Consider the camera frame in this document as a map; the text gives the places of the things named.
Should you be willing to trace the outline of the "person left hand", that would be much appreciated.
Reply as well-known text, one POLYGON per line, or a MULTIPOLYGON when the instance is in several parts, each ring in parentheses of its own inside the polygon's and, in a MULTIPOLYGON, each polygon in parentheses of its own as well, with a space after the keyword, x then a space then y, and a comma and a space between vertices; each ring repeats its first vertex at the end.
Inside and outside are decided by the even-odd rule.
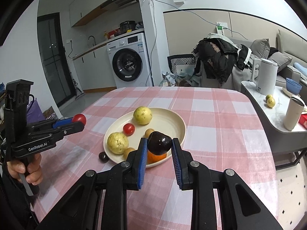
POLYGON ((9 161, 7 163, 7 169, 9 174, 14 178, 21 182, 19 174, 25 174, 28 172, 26 176, 26 181, 32 185, 39 185, 43 180, 43 173, 41 169, 41 160, 42 156, 40 153, 35 154, 31 163, 28 164, 27 167, 20 162, 19 160, 9 161))

